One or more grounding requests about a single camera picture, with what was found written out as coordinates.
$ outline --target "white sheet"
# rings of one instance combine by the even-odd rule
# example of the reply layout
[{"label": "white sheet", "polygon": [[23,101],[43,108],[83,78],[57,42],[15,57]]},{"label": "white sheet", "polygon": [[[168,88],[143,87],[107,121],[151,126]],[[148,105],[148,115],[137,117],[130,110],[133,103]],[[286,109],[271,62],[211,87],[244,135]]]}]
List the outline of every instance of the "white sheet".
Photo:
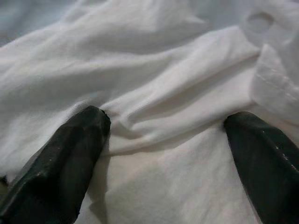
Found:
[{"label": "white sheet", "polygon": [[76,0],[0,0],[0,47],[58,20]]},{"label": "white sheet", "polygon": [[95,105],[112,119],[111,138],[76,224],[259,223],[221,123],[254,99],[284,119],[292,112],[296,124],[297,101],[279,110],[284,95],[269,102],[259,78],[263,64],[281,59],[267,50],[273,34],[287,44],[271,49],[296,55],[297,7],[79,1],[59,22],[0,48],[0,175],[12,180],[68,117]]}]

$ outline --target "dark green object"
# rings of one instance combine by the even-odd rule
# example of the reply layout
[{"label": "dark green object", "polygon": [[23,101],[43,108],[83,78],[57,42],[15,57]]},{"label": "dark green object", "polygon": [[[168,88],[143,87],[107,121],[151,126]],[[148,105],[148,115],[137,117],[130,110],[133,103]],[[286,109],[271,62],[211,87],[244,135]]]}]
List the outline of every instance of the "dark green object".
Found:
[{"label": "dark green object", "polygon": [[0,200],[7,193],[6,177],[0,177]]},{"label": "dark green object", "polygon": [[299,150],[249,112],[224,122],[240,179],[264,224],[299,223]]},{"label": "dark green object", "polygon": [[96,107],[70,118],[12,183],[0,224],[74,223],[109,131],[108,116]]}]

